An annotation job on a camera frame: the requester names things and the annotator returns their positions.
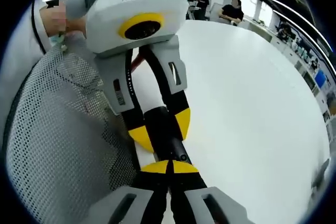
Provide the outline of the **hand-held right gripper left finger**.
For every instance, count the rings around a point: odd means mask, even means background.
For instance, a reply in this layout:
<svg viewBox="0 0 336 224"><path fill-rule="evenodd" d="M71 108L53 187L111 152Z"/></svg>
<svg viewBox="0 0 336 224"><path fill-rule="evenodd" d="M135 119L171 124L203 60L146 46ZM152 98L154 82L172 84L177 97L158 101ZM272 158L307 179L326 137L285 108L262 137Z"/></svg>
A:
<svg viewBox="0 0 336 224"><path fill-rule="evenodd" d="M157 221L166 209L168 160L141 168L131 186L122 186L89 209L89 223L145 223Z"/></svg>

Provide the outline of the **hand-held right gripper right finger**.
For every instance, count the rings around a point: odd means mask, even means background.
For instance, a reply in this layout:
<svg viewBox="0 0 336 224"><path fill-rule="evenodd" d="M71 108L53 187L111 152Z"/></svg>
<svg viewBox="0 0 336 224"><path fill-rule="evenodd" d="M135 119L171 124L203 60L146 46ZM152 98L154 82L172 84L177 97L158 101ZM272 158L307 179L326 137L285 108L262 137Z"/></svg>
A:
<svg viewBox="0 0 336 224"><path fill-rule="evenodd" d="M207 187L192 164L172 161L171 199L177 223L252 223L247 210L217 187Z"/></svg>

